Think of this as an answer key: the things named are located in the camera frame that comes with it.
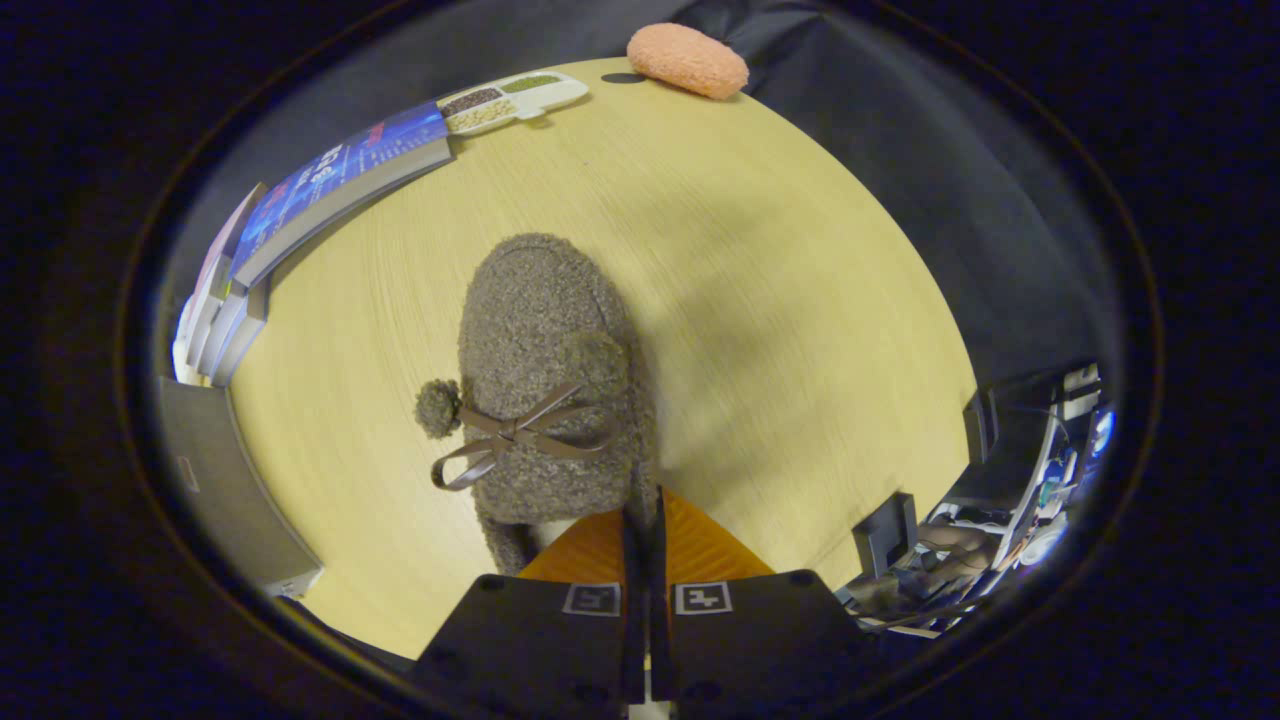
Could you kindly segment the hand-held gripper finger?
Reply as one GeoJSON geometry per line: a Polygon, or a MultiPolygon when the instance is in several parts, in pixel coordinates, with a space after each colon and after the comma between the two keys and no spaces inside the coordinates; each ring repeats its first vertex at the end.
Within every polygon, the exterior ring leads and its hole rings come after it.
{"type": "Polygon", "coordinates": [[[584,518],[513,577],[479,577],[410,674],[462,719],[626,719],[645,700],[646,592],[621,512],[584,518]]]}
{"type": "Polygon", "coordinates": [[[675,714],[835,714],[873,641],[812,570],[776,571],[660,492],[650,546],[652,691],[675,714]]]}

